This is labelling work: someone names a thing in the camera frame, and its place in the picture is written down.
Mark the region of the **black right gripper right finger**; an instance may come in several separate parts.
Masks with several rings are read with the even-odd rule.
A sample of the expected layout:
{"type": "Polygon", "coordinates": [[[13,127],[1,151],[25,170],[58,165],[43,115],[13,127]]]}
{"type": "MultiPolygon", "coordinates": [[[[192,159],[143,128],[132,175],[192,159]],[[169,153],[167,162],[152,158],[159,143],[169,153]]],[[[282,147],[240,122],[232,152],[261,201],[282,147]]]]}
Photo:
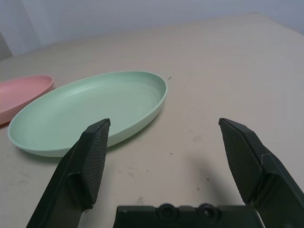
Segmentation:
{"type": "Polygon", "coordinates": [[[304,193],[281,161],[245,125],[221,118],[228,165],[243,202],[266,228],[302,228],[304,193]]]}

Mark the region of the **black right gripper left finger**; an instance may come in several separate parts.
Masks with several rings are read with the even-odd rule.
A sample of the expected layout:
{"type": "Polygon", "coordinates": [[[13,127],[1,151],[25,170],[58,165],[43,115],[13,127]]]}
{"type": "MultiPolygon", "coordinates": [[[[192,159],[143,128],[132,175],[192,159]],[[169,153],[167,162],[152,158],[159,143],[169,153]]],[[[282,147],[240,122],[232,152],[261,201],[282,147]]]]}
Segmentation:
{"type": "Polygon", "coordinates": [[[76,228],[96,203],[105,166],[110,120],[87,127],[61,159],[27,226],[76,228]]]}

